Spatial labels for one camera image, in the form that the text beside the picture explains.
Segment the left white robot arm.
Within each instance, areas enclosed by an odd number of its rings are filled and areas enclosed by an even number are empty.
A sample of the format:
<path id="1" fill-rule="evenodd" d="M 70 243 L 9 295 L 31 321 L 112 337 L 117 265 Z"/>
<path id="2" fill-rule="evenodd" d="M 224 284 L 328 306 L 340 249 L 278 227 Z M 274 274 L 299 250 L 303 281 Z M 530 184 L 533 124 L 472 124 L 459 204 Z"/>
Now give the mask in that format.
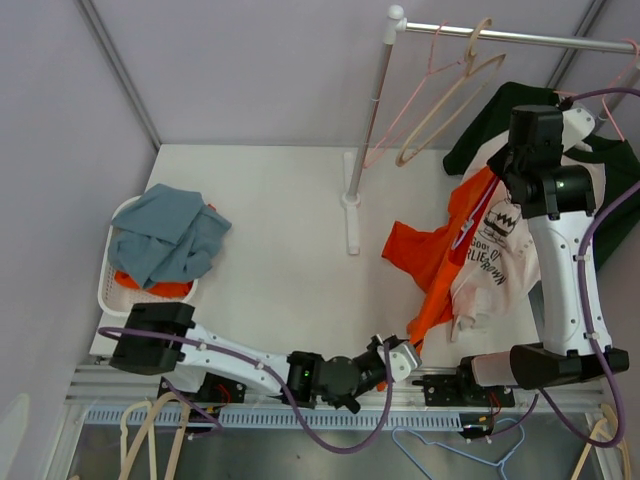
<path id="1" fill-rule="evenodd" d="M 111 366 L 163 375 L 194 401 L 213 394 L 217 375 L 286 404 L 312 409 L 323 401 L 356 414 L 359 396 L 383 382 L 406 379 L 420 364 L 414 347 L 395 336 L 372 337 L 356 357 L 262 352 L 210 332 L 193 321 L 194 312 L 181 302 L 134 305 L 124 326 L 98 330 L 116 342 Z"/>

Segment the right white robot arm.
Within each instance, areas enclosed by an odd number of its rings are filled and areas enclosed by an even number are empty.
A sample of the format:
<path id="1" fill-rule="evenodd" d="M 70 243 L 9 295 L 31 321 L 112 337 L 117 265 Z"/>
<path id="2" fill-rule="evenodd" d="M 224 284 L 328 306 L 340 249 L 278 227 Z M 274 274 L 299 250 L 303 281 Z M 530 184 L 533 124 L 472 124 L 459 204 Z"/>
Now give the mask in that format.
<path id="1" fill-rule="evenodd" d="M 560 109 L 516 106 L 507 144 L 488 165 L 527 221 L 537 252 L 544 299 L 541 342 L 507 352 L 467 357 L 469 371 L 455 380 L 466 404 L 491 387 L 540 390 L 584 383 L 629 368 L 627 351 L 614 347 L 599 302 L 591 237 L 596 220 L 592 177 L 581 164 L 564 165 Z"/>

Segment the pink wire hanger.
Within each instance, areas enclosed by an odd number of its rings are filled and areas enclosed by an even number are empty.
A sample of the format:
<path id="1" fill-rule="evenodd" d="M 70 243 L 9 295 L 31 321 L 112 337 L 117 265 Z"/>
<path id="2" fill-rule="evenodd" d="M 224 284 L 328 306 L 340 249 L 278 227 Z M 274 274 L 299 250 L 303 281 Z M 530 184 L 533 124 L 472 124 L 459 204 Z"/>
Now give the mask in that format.
<path id="1" fill-rule="evenodd" d="M 434 59 L 436 56 L 436 44 L 438 42 L 439 37 L 441 36 L 442 30 L 445 26 L 448 26 L 448 21 L 443 21 L 440 23 L 433 34 L 430 49 L 429 49 L 429 57 L 427 60 L 427 66 L 425 70 L 425 74 L 419 83 L 416 85 L 416 88 L 411 93 L 411 95 L 407 98 L 407 101 L 402 106 L 402 108 L 398 111 L 398 114 L 392 121 L 392 123 L 388 126 L 384 135 L 381 139 L 374 145 L 374 147 L 366 154 L 364 160 L 364 169 L 368 169 L 372 167 L 391 147 L 395 146 L 399 141 L 400 137 L 407 131 L 407 129 L 415 124 L 415 121 L 405 125 L 403 128 L 399 127 L 401 121 L 407 116 L 408 112 L 411 110 L 412 105 L 415 103 L 416 99 L 419 97 L 421 92 L 425 89 L 428 81 L 438 75 L 441 72 L 450 70 L 454 67 L 458 67 L 464 63 L 463 56 L 460 55 L 456 60 L 443 63 L 440 66 L 434 64 Z"/>

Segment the green and pink shirt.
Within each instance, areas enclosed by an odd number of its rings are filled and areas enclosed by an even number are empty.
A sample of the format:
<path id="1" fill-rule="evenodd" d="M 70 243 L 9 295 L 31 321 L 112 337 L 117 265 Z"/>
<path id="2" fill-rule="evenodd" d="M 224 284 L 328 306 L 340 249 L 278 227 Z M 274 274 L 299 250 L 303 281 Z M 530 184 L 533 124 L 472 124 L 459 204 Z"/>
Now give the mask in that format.
<path id="1" fill-rule="evenodd" d="M 507 142 L 511 111 L 520 105 L 558 103 L 553 90 L 515 82 L 500 86 L 445 156 L 447 174 L 469 180 Z M 589 135 L 566 151 L 565 166 L 580 165 L 591 175 L 596 207 L 609 206 L 639 180 L 639 161 L 628 141 Z M 465 264 L 450 293 L 451 339 L 467 329 L 484 329 L 505 318 L 540 279 L 537 253 L 527 222 L 498 185 L 477 223 Z"/>

